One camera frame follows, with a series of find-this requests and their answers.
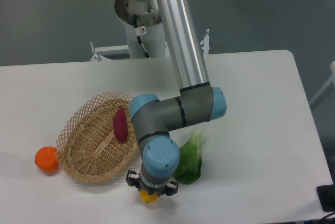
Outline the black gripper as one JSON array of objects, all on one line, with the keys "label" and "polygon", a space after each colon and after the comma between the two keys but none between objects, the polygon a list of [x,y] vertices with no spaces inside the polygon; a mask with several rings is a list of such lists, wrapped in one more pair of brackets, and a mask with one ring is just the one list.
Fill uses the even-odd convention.
[{"label": "black gripper", "polygon": [[133,170],[128,170],[126,175],[126,182],[128,186],[135,187],[138,191],[144,189],[145,191],[157,193],[158,195],[173,196],[178,192],[179,183],[176,181],[167,180],[162,183],[150,183],[144,176],[137,174]]}]

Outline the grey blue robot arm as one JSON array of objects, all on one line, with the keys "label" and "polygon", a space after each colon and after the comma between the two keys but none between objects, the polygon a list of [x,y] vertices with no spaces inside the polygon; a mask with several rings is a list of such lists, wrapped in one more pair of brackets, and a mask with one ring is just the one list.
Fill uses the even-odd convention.
[{"label": "grey blue robot arm", "polygon": [[160,58],[169,53],[178,95],[164,100],[141,94],[129,105],[142,164],[129,171],[131,187],[149,195],[172,196],[171,180],[180,163],[180,150],[170,132],[222,117],[227,103],[222,90],[209,81],[188,0],[115,0],[124,24],[132,59]]}]

